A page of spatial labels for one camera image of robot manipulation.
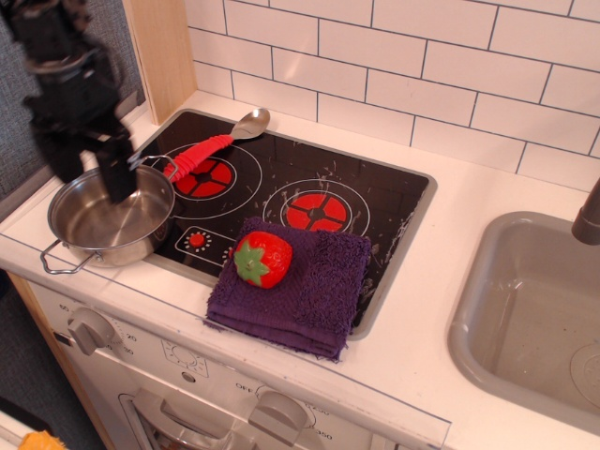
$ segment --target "purple towel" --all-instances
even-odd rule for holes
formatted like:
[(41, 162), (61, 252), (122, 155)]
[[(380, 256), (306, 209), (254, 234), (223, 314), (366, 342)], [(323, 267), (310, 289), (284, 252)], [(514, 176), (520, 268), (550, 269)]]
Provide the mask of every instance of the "purple towel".
[(339, 359), (352, 329), (369, 240), (297, 230), (253, 217), (244, 222), (234, 248), (254, 231), (275, 234), (292, 246), (290, 270), (279, 284), (263, 289), (241, 279), (229, 259), (208, 300), (208, 318), (295, 350)]

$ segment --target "tile backsplash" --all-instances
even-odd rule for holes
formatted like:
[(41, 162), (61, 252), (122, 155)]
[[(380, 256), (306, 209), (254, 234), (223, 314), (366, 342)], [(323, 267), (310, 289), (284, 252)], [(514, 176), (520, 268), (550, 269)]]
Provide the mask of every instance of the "tile backsplash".
[(600, 0), (185, 0), (199, 89), (572, 188), (600, 176)]

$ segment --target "red spoon handle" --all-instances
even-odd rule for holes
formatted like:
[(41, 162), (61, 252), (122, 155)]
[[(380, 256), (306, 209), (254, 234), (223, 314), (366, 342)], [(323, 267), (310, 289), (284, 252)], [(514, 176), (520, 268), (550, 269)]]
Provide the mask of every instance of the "red spoon handle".
[[(188, 173), (200, 166), (200, 164), (213, 153), (232, 143), (233, 138), (229, 134), (220, 134), (218, 136), (213, 136), (206, 141), (199, 142), (196, 145), (192, 145), (188, 150), (175, 157), (174, 161), (179, 167), (179, 171), (177, 171), (171, 179), (171, 182), (175, 183), (176, 181), (181, 180)], [(168, 177), (172, 171), (173, 165), (168, 164), (163, 173)]]

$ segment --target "toy strawberry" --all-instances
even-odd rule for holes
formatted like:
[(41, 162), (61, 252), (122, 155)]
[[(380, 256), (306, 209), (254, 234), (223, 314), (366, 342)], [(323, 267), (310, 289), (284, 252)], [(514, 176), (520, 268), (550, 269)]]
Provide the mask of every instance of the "toy strawberry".
[(292, 262), (290, 244), (270, 232), (251, 232), (233, 254), (237, 275), (253, 286), (270, 289), (287, 274)]

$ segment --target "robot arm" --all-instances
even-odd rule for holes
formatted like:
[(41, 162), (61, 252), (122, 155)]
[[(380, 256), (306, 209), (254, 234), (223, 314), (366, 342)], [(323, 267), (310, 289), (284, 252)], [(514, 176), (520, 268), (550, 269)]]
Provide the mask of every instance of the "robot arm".
[(7, 0), (0, 8), (26, 53), (41, 95), (26, 97), (41, 154), (64, 182), (83, 173), (82, 150), (96, 154), (114, 203), (136, 186), (129, 132), (114, 115), (120, 98), (107, 49), (84, 34), (84, 0)]

